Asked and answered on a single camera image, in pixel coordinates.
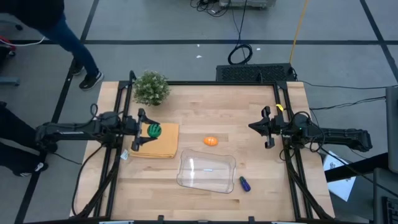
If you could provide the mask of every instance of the yellow cable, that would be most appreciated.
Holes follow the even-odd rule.
[[[308,4],[308,0],[305,0],[304,8],[303,8],[303,11],[301,12],[301,16],[300,16],[300,21],[298,22],[296,34],[294,35],[292,51],[290,52],[290,58],[289,58],[289,63],[290,64],[292,64],[294,48],[296,47],[296,40],[297,40],[297,37],[299,36],[299,32],[300,32],[301,24],[302,24],[303,19],[304,19],[304,15],[305,15],[305,10],[307,8],[307,4]]]

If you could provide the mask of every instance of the wooden tabletop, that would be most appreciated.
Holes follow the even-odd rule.
[[[98,98],[99,113],[112,111],[118,82],[104,82]],[[303,84],[288,83],[292,109],[308,111]],[[265,138],[248,128],[249,123],[261,119],[264,106],[276,114],[274,92],[271,86],[171,86],[171,94],[160,106],[147,107],[131,102],[129,114],[136,117],[138,108],[144,108],[148,117],[160,123],[179,123],[178,151],[173,159],[146,159],[129,157],[121,160],[112,219],[156,220],[223,220],[256,221],[294,220],[285,162],[279,159],[282,149],[280,136],[275,146],[264,148]],[[203,138],[217,137],[219,144],[209,147]],[[129,149],[131,136],[125,136],[124,149]],[[87,144],[85,159],[100,146]],[[190,189],[179,186],[176,177],[180,155],[185,149],[236,159],[236,180],[230,194]],[[100,151],[86,165],[76,195],[76,209],[80,211],[98,188],[105,150]],[[302,149],[302,160],[308,189],[325,211],[334,217],[321,158]],[[251,185],[245,192],[239,183],[244,176]],[[302,206],[302,194],[297,188]],[[106,203],[103,203],[102,214]]]

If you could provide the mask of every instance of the green ball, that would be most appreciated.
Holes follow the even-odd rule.
[[[157,138],[162,134],[162,128],[159,124],[151,124],[148,127],[148,135],[151,138]]]

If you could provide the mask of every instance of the potted plant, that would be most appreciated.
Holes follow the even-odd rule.
[[[134,99],[147,106],[158,106],[170,94],[167,78],[158,72],[145,71],[144,75],[134,82]]]

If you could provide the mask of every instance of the transparent plastic bin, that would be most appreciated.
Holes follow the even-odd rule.
[[[181,154],[177,183],[183,187],[231,193],[234,189],[236,161],[233,156],[219,156],[186,149]]]

